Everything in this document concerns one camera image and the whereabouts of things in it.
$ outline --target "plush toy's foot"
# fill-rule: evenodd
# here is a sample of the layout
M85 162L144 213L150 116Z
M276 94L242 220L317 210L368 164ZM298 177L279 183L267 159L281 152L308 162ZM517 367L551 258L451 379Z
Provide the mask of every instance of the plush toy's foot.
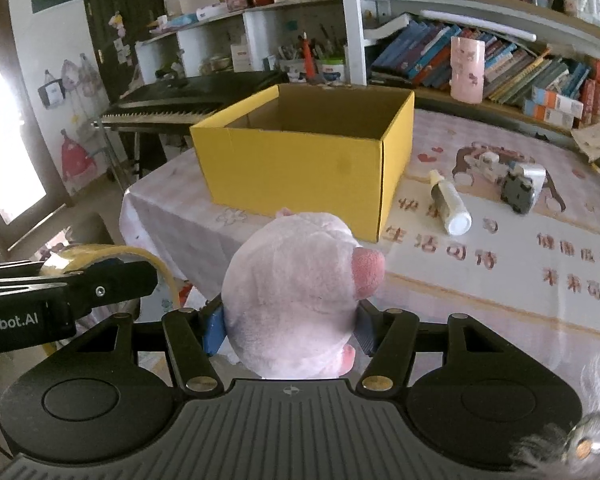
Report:
M356 359L356 349L351 345L344 345L342 348L342 362L338 377L348 374L353 368L353 361Z

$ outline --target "black wire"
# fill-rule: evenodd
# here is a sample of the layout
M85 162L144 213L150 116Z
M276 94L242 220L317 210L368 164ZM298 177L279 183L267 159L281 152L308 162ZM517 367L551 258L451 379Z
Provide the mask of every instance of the black wire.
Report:
M0 453L2 453L9 460L13 460L13 455L11 453L9 453L8 451L6 451L1 445L0 445Z

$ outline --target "table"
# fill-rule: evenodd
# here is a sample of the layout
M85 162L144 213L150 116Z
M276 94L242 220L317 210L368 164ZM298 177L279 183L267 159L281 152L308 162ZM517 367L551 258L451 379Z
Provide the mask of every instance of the table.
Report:
M485 151L544 165L549 174L528 216L499 202L477 163ZM425 181L452 178L474 226L451 239ZM163 259L206 297L221 290L232 255L269 218L212 204L194 150L133 184L120 231L126 243ZM600 352L600 177L575 153L486 124L416 111L413 151L378 244L387 277L372 301L422 321L462 311L567 380ZM355 370L368 362L360 353ZM419 354L411 380L440 364Z

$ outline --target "pink cup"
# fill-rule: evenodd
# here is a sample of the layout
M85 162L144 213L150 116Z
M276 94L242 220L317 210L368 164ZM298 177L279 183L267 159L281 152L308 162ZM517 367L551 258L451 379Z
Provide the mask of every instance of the pink cup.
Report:
M484 41L451 38L451 97L469 104L482 102Z

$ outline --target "door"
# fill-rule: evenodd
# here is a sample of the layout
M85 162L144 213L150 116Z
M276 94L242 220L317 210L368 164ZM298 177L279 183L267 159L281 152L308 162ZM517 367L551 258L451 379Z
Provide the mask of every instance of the door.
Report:
M8 0L0 0L0 252L68 202L22 79Z
M164 14L164 0L84 0L84 5L100 76L113 103L128 89L138 63L136 41L149 39L148 24ZM123 38L117 28L109 25L116 12L122 17ZM116 40L129 47L129 62L118 57Z

